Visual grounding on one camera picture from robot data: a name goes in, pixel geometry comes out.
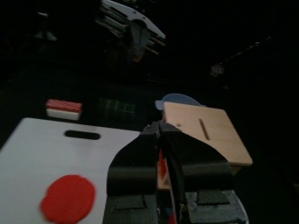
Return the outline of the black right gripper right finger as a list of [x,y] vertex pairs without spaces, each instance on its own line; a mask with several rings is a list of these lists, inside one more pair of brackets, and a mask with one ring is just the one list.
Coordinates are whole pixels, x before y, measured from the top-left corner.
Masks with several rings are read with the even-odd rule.
[[158,123],[172,195],[172,224],[248,224],[228,160],[203,141]]

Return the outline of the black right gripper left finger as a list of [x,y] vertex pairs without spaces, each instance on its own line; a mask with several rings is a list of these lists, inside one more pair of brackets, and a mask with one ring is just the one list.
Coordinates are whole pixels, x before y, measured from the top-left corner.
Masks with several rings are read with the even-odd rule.
[[106,171],[101,224],[157,224],[158,124],[153,122],[114,155]]

